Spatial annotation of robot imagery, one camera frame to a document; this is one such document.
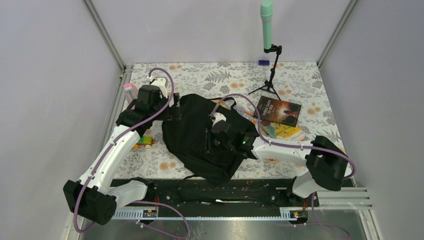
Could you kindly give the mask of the orange spiral notebook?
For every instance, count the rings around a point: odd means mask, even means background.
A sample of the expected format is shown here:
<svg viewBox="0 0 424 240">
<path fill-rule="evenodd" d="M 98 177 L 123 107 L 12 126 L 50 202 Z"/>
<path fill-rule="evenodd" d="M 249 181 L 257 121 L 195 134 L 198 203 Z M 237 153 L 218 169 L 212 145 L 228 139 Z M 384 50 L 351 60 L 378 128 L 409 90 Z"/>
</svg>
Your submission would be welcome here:
<svg viewBox="0 0 424 240">
<path fill-rule="evenodd" d="M 221 98 L 220 97 L 211 98 L 210 100 L 214 103 L 218 103 L 221 100 Z M 234 102 L 235 101 L 232 98 L 226 98 L 225 100 L 220 102 L 220 106 L 222 106 L 223 108 L 226 108 L 228 110 L 231 110 L 233 108 L 232 105 L 234 104 Z"/>
</svg>

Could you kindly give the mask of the yellow green children book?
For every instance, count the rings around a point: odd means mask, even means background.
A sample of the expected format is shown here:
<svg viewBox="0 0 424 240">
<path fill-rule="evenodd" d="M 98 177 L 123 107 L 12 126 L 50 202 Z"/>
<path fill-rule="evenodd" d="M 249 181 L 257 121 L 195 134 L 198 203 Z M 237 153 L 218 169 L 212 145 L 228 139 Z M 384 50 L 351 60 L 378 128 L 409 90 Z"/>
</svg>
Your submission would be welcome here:
<svg viewBox="0 0 424 240">
<path fill-rule="evenodd" d="M 260 122 L 262 133 L 273 139 L 287 141 L 303 141 L 306 133 L 299 127 L 288 126 L 280 123 L 262 120 Z"/>
</svg>

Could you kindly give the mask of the colourful toy block train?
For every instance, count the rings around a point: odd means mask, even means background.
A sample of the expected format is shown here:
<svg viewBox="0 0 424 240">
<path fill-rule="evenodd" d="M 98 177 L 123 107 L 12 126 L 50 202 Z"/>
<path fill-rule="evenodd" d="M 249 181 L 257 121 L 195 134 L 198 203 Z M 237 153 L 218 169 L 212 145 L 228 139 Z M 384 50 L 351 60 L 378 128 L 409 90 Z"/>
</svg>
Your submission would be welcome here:
<svg viewBox="0 0 424 240">
<path fill-rule="evenodd" d="M 156 141 L 152 136 L 142 136 L 133 148 L 140 149 L 141 147 L 145 147 L 146 149 L 150 149 L 155 143 Z"/>
</svg>

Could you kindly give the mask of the pink metronome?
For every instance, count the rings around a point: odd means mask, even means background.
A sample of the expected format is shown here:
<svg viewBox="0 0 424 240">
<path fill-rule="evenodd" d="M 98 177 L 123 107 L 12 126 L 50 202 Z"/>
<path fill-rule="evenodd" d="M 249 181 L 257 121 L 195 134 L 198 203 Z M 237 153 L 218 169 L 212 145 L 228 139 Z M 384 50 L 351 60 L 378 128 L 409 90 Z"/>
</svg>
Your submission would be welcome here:
<svg viewBox="0 0 424 240">
<path fill-rule="evenodd" d="M 123 85 L 123 90 L 125 93 L 125 99 L 126 99 L 127 105 L 129 106 L 133 100 L 136 100 L 138 98 L 139 90 L 132 83 L 125 83 Z"/>
</svg>

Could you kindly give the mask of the floral table mat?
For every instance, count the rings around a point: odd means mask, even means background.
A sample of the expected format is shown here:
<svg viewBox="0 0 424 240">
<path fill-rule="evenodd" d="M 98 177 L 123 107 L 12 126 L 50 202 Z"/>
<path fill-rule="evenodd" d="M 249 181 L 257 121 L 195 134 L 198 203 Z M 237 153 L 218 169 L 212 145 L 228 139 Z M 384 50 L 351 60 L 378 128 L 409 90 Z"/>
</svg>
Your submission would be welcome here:
<svg viewBox="0 0 424 240">
<path fill-rule="evenodd" d="M 141 87 L 153 76 L 170 74 L 175 91 L 181 96 L 197 94 L 205 98 L 221 98 L 236 94 L 235 101 L 248 111 L 253 110 L 260 97 L 271 97 L 260 90 L 269 78 L 269 66 L 256 62 L 212 63 L 137 63 L 130 69 L 126 82 Z M 297 121 L 305 140 L 325 136 L 340 149 L 342 138 L 331 109 L 317 64 L 283 62 L 276 67 L 273 85 L 278 96 L 287 102 L 301 105 Z M 132 149 L 115 174 L 117 179 L 143 177 L 146 179 L 181 179 L 191 174 L 183 163 L 169 153 L 162 139 L 161 122 L 156 121 L 146 134 L 155 140 L 147 149 Z M 244 160 L 234 174 L 235 179 L 290 179 L 302 175 L 305 168 L 290 162 L 267 159 Z"/>
</svg>

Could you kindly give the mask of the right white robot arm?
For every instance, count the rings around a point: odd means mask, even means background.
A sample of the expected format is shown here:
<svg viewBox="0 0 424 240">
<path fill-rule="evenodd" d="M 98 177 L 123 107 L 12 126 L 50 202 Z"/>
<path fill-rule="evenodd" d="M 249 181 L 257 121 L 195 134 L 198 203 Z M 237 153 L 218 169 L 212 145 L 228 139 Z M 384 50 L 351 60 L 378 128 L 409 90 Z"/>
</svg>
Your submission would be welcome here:
<svg viewBox="0 0 424 240">
<path fill-rule="evenodd" d="M 298 164 L 307 172 L 296 176 L 287 188 L 287 201 L 301 205 L 319 190 L 340 191 L 348 166 L 347 155 L 328 138 L 288 141 L 265 137 L 257 131 L 241 133 L 219 112 L 210 115 L 206 152 L 235 154 L 242 159 L 274 159 Z"/>
</svg>

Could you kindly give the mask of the green microphone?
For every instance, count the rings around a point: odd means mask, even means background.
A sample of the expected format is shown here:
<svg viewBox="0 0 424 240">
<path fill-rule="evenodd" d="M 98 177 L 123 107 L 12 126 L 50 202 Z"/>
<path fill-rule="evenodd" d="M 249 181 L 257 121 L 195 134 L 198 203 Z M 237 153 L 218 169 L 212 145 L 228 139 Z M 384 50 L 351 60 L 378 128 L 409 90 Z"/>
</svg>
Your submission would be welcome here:
<svg viewBox="0 0 424 240">
<path fill-rule="evenodd" d="M 262 21 L 263 49 L 267 52 L 272 47 L 272 17 L 273 4 L 271 0 L 264 0 L 260 5 L 260 18 Z"/>
</svg>

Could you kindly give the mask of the dark cover book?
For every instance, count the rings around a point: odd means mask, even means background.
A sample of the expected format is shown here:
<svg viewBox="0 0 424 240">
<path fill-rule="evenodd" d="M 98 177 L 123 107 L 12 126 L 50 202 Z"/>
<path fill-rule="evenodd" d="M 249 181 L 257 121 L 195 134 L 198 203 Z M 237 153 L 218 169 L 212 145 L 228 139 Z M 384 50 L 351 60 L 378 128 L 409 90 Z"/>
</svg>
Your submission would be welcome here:
<svg viewBox="0 0 424 240">
<path fill-rule="evenodd" d="M 296 127 L 302 106 L 297 103 L 261 96 L 256 108 L 261 120 Z"/>
</svg>

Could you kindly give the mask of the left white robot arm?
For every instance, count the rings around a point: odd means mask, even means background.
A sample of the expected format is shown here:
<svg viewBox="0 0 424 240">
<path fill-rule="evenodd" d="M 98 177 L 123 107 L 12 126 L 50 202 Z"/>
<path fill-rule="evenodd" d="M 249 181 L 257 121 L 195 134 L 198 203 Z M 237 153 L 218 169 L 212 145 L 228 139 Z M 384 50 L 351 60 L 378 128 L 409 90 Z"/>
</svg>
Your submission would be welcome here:
<svg viewBox="0 0 424 240">
<path fill-rule="evenodd" d="M 78 217 L 105 225 L 117 209 L 135 201 L 148 206 L 155 200 L 155 192 L 144 180 L 132 179 L 118 187 L 112 181 L 126 155 L 156 120 L 176 120 L 179 116 L 179 95 L 167 91 L 172 84 L 166 77 L 150 78 L 138 89 L 138 94 L 123 110 L 111 136 L 88 170 L 77 181 L 68 180 L 63 192 L 69 210 Z"/>
</svg>

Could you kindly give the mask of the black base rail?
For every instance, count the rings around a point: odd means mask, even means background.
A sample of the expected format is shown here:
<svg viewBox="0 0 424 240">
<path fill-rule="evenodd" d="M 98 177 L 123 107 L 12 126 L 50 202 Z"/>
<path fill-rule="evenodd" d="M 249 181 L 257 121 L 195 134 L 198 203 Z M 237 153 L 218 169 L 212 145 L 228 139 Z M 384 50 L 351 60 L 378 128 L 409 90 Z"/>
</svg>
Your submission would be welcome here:
<svg viewBox="0 0 424 240">
<path fill-rule="evenodd" d="M 247 206 L 250 208 L 318 207 L 318 197 L 299 198 L 288 193 L 290 179 L 231 179 L 218 186 L 204 179 L 149 179 L 142 203 L 132 207 L 148 207 L 150 202 L 167 204 L 178 211 L 197 206 Z"/>
</svg>

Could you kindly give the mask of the black fabric student bag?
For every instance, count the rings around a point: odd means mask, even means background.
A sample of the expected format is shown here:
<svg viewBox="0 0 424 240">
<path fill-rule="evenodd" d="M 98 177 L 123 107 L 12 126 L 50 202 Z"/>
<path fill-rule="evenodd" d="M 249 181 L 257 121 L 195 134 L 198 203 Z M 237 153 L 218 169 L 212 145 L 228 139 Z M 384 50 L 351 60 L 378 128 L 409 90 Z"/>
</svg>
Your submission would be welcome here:
<svg viewBox="0 0 424 240">
<path fill-rule="evenodd" d="M 221 113 L 242 134 L 257 131 L 254 124 L 211 99 L 191 93 L 180 98 L 180 120 L 163 121 L 162 138 L 170 153 L 191 172 L 218 186 L 228 182 L 241 165 L 241 157 L 234 153 L 205 152 L 205 131 L 211 128 L 210 114 Z"/>
</svg>

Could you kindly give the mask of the small blue box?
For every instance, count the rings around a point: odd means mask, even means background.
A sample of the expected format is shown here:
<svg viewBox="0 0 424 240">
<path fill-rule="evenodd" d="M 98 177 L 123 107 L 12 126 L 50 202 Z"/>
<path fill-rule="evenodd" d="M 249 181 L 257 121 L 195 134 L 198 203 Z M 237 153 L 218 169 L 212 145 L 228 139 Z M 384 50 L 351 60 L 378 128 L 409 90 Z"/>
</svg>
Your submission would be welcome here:
<svg viewBox="0 0 424 240">
<path fill-rule="evenodd" d="M 269 66 L 270 65 L 270 61 L 269 60 L 259 60 L 258 64 L 260 66 Z"/>
</svg>

